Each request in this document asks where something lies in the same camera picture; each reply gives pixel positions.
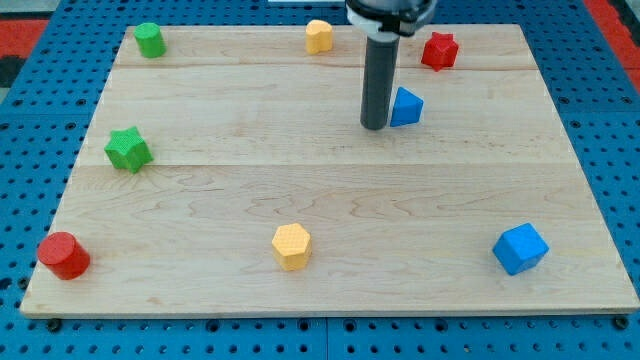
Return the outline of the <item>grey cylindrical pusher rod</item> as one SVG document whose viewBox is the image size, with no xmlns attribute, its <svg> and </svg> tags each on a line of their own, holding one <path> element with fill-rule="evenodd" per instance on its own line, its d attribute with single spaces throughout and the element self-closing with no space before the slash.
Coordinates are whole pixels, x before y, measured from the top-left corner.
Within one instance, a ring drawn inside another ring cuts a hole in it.
<svg viewBox="0 0 640 360">
<path fill-rule="evenodd" d="M 368 130 L 387 124 L 399 39 L 366 42 L 360 123 Z"/>
</svg>

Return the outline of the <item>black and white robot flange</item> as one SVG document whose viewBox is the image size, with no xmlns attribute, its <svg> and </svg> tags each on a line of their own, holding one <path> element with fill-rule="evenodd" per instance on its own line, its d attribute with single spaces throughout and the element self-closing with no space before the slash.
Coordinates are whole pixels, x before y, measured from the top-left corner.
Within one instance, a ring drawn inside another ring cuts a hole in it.
<svg viewBox="0 0 640 360">
<path fill-rule="evenodd" d="M 431 22 L 437 0 L 346 0 L 349 22 L 369 37 L 410 37 Z"/>
</svg>

